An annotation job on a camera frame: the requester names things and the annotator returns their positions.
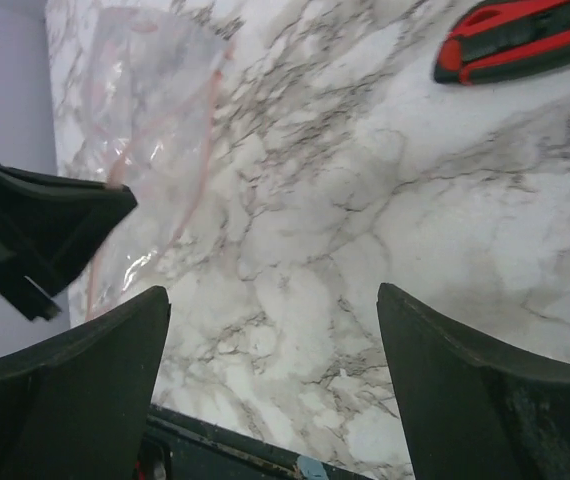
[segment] red and black tool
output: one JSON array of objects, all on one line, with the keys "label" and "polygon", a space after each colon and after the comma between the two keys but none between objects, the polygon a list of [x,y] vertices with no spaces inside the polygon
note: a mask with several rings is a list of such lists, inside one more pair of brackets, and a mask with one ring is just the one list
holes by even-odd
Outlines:
[{"label": "red and black tool", "polygon": [[473,85],[570,64],[570,0],[489,0],[451,30],[434,66],[438,83]]}]

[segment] plastic bag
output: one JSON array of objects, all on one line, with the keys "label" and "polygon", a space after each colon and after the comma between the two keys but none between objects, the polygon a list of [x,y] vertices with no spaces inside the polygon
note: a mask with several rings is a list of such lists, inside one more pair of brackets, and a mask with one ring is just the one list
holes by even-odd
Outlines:
[{"label": "plastic bag", "polygon": [[228,44],[148,8],[101,11],[82,90],[96,177],[139,206],[94,258],[87,316],[115,306],[182,233],[203,188]]}]

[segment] white marble countertop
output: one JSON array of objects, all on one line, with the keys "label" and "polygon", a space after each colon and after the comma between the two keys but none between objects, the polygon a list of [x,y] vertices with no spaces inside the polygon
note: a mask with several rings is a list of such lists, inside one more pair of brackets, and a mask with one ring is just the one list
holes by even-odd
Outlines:
[{"label": "white marble countertop", "polygon": [[86,176],[79,81],[98,9],[124,4],[236,32],[207,192],[149,279],[173,304],[155,402],[411,478],[381,282],[570,362],[570,69],[434,84],[472,0],[50,0],[61,174]]}]

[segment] gray wall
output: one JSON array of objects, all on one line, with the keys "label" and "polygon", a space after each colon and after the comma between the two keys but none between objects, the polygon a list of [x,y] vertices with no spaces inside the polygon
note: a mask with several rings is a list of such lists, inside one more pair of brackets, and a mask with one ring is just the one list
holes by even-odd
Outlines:
[{"label": "gray wall", "polygon": [[[0,6],[0,162],[55,173],[44,3],[0,0],[0,5],[12,6]],[[64,295],[62,300],[67,312]],[[0,297],[0,356],[68,328],[67,313],[51,323],[31,324]]]}]

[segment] clear plastic bag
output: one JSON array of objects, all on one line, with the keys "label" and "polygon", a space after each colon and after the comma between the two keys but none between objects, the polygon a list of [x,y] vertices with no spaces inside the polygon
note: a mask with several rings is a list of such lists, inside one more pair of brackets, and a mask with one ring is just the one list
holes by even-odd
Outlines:
[{"label": "clear plastic bag", "polygon": [[207,173],[219,69],[229,46],[149,8],[101,11],[82,90],[96,177],[139,206],[91,265],[88,318],[116,305],[183,231]]}]

